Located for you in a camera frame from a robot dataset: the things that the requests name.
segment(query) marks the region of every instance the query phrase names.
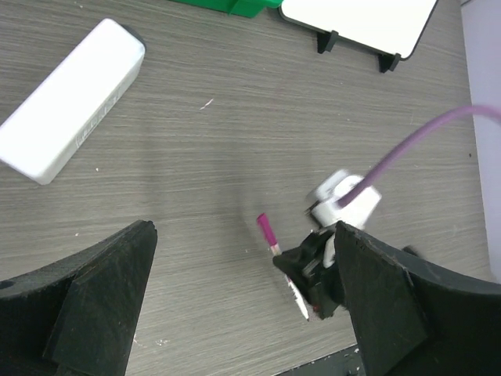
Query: white plastic connector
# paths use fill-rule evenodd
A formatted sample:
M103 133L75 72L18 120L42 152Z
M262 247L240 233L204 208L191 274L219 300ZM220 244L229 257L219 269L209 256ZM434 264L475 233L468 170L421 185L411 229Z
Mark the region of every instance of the white plastic connector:
M145 51L101 21L0 127L0 160L49 184L135 80Z
M348 193L363 179L359 175L349 175L346 170L333 173L307 196L311 205L311 214L323 227L334 225L338 221L346 222L363 230L367 219L376 208L381 195L372 186L365 188L350 204L340 208L336 201ZM328 268L333 264L335 255L333 238L327 241L323 265Z

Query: whiteboard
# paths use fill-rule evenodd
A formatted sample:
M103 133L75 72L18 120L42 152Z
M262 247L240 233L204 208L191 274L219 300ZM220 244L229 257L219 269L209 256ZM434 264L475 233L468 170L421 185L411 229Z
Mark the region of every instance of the whiteboard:
M283 0L282 16L409 58L438 0Z

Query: tabletop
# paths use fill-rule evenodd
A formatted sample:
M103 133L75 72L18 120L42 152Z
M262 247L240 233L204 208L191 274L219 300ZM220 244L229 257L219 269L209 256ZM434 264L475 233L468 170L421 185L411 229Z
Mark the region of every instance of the tabletop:
M365 174L430 118L470 103L460 4L442 0L410 60L375 56L276 9L254 19L167 0L0 0L0 121L103 18L148 46L133 86L48 186L0 167L0 280L136 219L159 241L127 375L275 374L355 342L349 315L306 323L255 225L309 233L305 195ZM387 171L366 230L490 280L471 118Z

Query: marker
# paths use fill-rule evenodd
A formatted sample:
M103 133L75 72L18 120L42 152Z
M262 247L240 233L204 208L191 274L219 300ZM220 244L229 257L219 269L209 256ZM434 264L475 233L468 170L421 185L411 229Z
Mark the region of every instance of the marker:
M274 256L281 255L279 242L276 240L275 233L273 233L272 227L269 225L268 217L265 213L258 216L258 226L261 228L263 235L265 235L266 242L269 245L269 249L272 251ZM290 287L294 294L294 300L296 301L299 310L302 315L305 317L307 321L310 321L310 316L308 314L308 309L306 308L305 300L303 299L299 289L296 287L294 282L288 277L285 276L287 281L287 285Z

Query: green plastic container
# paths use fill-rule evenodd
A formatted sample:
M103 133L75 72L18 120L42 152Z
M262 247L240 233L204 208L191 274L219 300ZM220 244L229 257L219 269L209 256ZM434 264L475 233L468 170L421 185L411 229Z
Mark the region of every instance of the green plastic container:
M283 0L175 0L244 17L256 17L265 7L278 8Z

